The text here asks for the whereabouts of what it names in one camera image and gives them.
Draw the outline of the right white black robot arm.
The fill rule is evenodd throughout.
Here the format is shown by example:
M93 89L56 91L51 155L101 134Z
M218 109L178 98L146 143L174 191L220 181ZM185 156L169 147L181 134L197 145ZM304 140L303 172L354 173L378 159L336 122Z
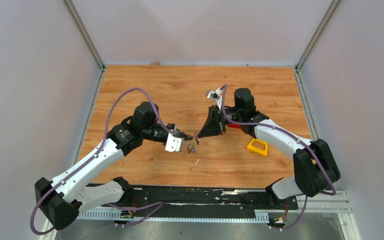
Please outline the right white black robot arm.
M228 86L208 90L205 96L214 101L208 108L207 119L197 137L221 136L228 124L240 129L255 140L275 147L293 162L293 176L283 177L265 188L266 204L278 209L287 198L295 196L314 197L318 194L334 196L334 183L341 178L329 144L319 138L307 139L276 124L267 115L257 110L255 98L248 88L234 91L234 105L227 106L225 97Z

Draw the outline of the silver keyring with clips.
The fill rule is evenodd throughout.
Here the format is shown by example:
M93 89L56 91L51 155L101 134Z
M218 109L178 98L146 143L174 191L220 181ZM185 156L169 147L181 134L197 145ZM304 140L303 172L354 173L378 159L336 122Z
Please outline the silver keyring with clips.
M189 143L187 145L187 153L194 153L196 151L196 146L200 144L200 140L198 138L198 133L194 133L189 140Z

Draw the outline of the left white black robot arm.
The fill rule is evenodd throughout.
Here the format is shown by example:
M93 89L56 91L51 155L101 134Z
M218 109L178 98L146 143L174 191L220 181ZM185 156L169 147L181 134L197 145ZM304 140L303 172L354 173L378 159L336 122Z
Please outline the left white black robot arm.
M167 152L180 152L184 143L193 139L174 123L158 123L158 110L156 104L142 102L133 115L108 131L99 145L75 165L51 180L42 177L34 184L38 208L53 229L62 230L80 214L101 205L129 206L133 201L133 188L123 177L96 187L87 185L111 164L140 147L143 141L162 143Z

